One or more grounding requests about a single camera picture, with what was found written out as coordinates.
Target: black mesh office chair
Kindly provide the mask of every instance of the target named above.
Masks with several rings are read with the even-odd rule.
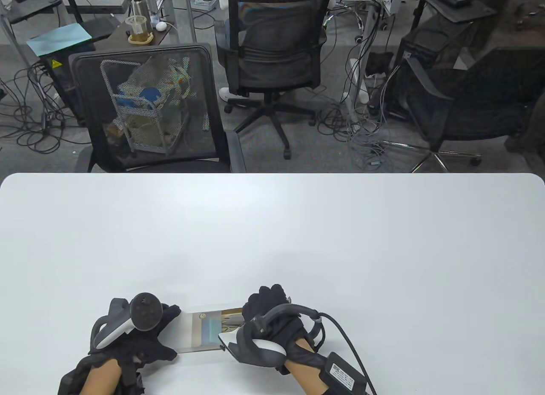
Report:
[[[229,99],[233,105],[257,107],[236,129],[240,132],[259,117],[268,116],[282,142],[284,158],[290,143],[276,112],[308,115],[315,112],[278,103],[280,92],[320,84],[320,50],[326,41],[322,22],[329,0],[229,0],[229,30],[214,23],[218,59],[225,68],[229,91],[248,96],[264,93],[264,101]]]
[[[209,46],[81,53],[70,66],[92,142],[77,172],[245,171],[238,135],[221,124]]]
[[[441,150],[443,141],[516,135],[526,126],[545,87],[545,49],[497,48],[469,70],[424,70],[416,58],[409,58],[398,73],[399,103],[430,147],[384,143],[426,151],[411,172],[431,157],[448,172],[443,156],[470,157],[477,166],[482,155]]]

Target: chair base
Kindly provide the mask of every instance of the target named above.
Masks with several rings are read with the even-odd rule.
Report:
[[[396,147],[396,148],[412,149],[412,150],[416,150],[416,151],[425,151],[426,152],[426,156],[418,164],[416,164],[413,167],[413,169],[411,169],[411,171],[410,171],[411,174],[418,171],[420,169],[420,167],[427,160],[429,160],[430,158],[433,158],[434,160],[436,160],[438,162],[438,164],[440,165],[443,172],[450,172],[448,170],[448,167],[447,167],[446,163],[444,162],[444,160],[442,158],[443,155],[461,156],[461,157],[471,158],[470,164],[473,165],[474,167],[478,166],[481,163],[481,158],[482,158],[481,154],[468,154],[467,152],[454,152],[454,151],[437,151],[437,152],[434,152],[434,151],[432,151],[429,148],[426,148],[424,146],[413,146],[413,145],[410,145],[410,144],[402,144],[402,143],[399,143],[399,142],[385,141],[385,140],[381,141],[381,142],[382,142],[382,144],[385,144],[386,146],[393,146],[393,147]]]
[[[292,157],[290,142],[288,141],[288,137],[286,137],[286,133],[282,129],[282,126],[280,125],[278,117],[276,117],[276,113],[283,112],[308,115],[311,118],[309,124],[314,125],[316,112],[311,109],[304,109],[303,107],[298,107],[291,104],[277,103],[276,100],[279,97],[279,93],[265,93],[263,101],[250,99],[229,99],[227,101],[225,111],[229,113],[231,109],[229,109],[228,107],[232,107],[233,105],[242,107],[257,107],[257,109],[251,115],[249,115],[242,123],[240,123],[239,126],[234,129],[234,131],[238,134],[240,131],[255,122],[257,119],[263,117],[263,115],[266,115],[272,121],[272,124],[274,125],[274,128],[278,133],[278,136],[280,137],[280,140],[282,140],[282,143],[284,144],[284,159],[289,160]]]

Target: paper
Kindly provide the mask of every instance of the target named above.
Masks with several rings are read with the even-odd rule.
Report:
[[[91,35],[79,23],[71,23],[27,41],[36,56],[44,56],[91,40]]]

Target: warning sticker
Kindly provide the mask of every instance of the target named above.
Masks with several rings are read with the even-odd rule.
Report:
[[[329,371],[329,373],[331,374],[331,376],[335,377],[337,381],[347,387],[349,391],[352,391],[352,389],[354,388],[354,379],[352,378],[352,376],[348,375],[341,368],[339,368],[337,364],[331,365],[331,370]]]

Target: computer mouse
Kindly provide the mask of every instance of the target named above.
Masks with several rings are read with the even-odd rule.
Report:
[[[157,31],[165,31],[165,30],[167,29],[167,24],[166,24],[166,22],[163,22],[163,21],[159,22],[159,23],[157,24],[157,26],[155,26],[155,29],[156,29]]]

